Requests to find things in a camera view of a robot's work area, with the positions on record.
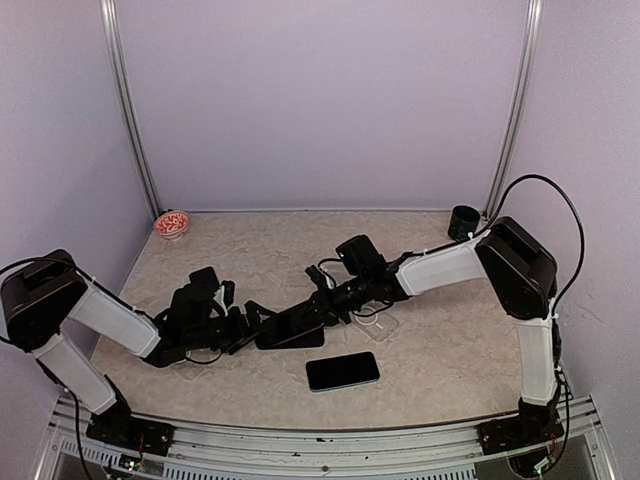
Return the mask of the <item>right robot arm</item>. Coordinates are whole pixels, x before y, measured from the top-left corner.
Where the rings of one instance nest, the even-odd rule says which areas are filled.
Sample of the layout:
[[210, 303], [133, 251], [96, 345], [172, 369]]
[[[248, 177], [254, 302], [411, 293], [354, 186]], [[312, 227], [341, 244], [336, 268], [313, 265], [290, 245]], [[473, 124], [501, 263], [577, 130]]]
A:
[[511, 433], [523, 444], [535, 442], [551, 424], [543, 407], [558, 386], [559, 358], [553, 334], [557, 263], [510, 217], [501, 217], [467, 240], [431, 251], [406, 252], [386, 261], [368, 236], [357, 235], [337, 247], [350, 280], [331, 287], [319, 268], [308, 268], [316, 285], [311, 297], [263, 321], [256, 339], [261, 349], [288, 348], [292, 342], [352, 315], [370, 302], [394, 305], [429, 290], [486, 278], [517, 329], [521, 400], [531, 405], [513, 419]]

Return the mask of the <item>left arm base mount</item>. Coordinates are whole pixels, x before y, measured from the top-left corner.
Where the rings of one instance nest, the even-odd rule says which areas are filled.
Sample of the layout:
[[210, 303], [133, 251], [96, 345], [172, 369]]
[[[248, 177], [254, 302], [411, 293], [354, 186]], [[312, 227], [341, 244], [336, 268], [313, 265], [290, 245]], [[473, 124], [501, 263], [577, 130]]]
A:
[[166, 457], [174, 432], [171, 424], [134, 416], [127, 404], [117, 402], [104, 413], [91, 414], [86, 436], [138, 453]]

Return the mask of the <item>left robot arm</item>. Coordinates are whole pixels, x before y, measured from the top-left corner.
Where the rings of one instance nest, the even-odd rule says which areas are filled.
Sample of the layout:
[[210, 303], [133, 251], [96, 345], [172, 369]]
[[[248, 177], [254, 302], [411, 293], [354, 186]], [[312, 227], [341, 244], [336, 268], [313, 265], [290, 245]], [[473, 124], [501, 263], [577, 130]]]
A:
[[233, 354], [263, 336], [269, 320], [234, 304], [235, 285], [206, 267], [192, 272], [169, 306], [150, 315], [80, 268], [68, 251], [27, 257], [1, 269], [6, 342], [33, 356], [51, 376], [101, 415], [102, 430], [121, 445], [140, 434], [113, 383], [91, 363], [67, 328], [76, 324], [155, 367], [188, 362], [196, 350]]

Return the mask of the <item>purple smartphone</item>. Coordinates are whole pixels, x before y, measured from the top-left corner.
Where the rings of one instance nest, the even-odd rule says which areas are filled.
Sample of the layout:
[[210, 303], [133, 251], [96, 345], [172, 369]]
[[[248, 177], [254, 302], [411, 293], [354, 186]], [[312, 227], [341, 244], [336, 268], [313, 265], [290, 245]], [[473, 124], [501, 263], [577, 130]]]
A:
[[269, 336], [276, 334], [291, 335], [318, 327], [322, 327], [324, 330], [324, 327], [321, 324], [307, 324], [302, 322], [299, 318], [299, 314], [301, 312], [302, 307], [291, 307], [278, 313], [278, 315], [271, 318], [269, 322], [265, 322], [261, 325], [262, 331], [260, 335], [264, 333]]

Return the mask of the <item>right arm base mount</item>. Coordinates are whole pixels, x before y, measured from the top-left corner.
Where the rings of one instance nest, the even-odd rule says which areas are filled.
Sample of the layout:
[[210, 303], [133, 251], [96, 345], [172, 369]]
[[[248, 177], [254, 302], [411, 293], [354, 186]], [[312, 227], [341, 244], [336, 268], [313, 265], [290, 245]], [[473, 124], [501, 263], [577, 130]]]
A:
[[535, 405], [520, 399], [516, 416], [482, 422], [476, 430], [484, 455], [537, 445], [564, 435], [555, 400]]

